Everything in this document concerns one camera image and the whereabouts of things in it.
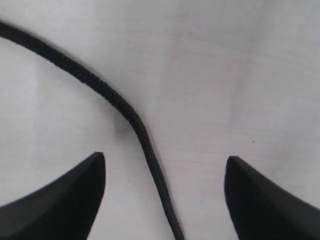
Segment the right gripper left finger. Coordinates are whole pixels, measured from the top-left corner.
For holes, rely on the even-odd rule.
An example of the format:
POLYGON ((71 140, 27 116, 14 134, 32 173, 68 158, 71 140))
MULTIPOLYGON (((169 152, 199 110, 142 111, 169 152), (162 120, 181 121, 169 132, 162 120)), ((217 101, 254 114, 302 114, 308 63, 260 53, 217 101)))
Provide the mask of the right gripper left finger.
POLYGON ((86 240, 106 186, 95 152, 50 184, 0 208, 2 240, 86 240))

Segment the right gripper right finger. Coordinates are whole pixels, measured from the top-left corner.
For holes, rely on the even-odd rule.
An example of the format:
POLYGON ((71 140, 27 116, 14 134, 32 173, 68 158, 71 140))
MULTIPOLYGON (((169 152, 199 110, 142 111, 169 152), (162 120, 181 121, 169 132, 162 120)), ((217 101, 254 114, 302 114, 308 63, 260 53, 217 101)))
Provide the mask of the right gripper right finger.
POLYGON ((238 156, 226 162, 224 196, 240 240, 318 240, 320 210, 238 156))

